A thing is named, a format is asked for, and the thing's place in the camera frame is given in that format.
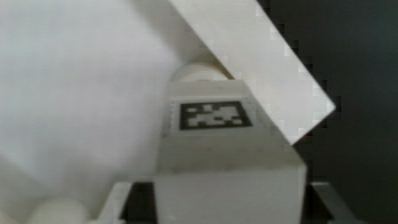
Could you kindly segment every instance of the white surface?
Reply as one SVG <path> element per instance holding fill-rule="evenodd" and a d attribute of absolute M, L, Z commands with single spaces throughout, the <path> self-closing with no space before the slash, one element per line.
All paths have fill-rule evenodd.
<path fill-rule="evenodd" d="M 0 223 L 3 224 L 19 224 L 17 220 L 10 217 L 8 214 L 0 211 Z"/>
<path fill-rule="evenodd" d="M 257 0 L 171 0 L 294 144 L 335 110 Z"/>
<path fill-rule="evenodd" d="M 70 198 L 58 198 L 38 206 L 28 224 L 86 224 L 90 218 L 83 203 Z"/>
<path fill-rule="evenodd" d="M 155 178 L 161 224 L 299 224 L 306 166 L 244 82 L 171 88 L 171 104 L 251 101 L 246 110 L 262 124 L 180 132 L 166 128 Z M 168 127 L 180 126 L 180 119 L 166 121 Z"/>
<path fill-rule="evenodd" d="M 228 80 L 221 68 L 207 63 L 196 62 L 186 65 L 173 75 L 173 82 Z"/>
<path fill-rule="evenodd" d="M 3 0 L 0 210 L 70 196 L 93 214 L 154 172 L 164 92 L 207 51 L 163 0 Z"/>

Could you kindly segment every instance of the white fabric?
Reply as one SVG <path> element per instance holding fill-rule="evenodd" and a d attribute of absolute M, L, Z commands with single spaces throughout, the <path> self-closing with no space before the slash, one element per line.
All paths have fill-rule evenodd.
<path fill-rule="evenodd" d="M 0 210 L 45 197 L 93 214 L 154 171 L 164 92 L 207 47 L 164 0 L 3 0 Z"/>

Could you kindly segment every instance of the black background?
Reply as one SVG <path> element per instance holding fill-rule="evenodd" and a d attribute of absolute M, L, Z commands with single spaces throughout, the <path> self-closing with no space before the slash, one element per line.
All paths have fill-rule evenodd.
<path fill-rule="evenodd" d="M 398 1 L 260 0 L 338 104 L 296 145 L 369 223 L 398 223 Z"/>

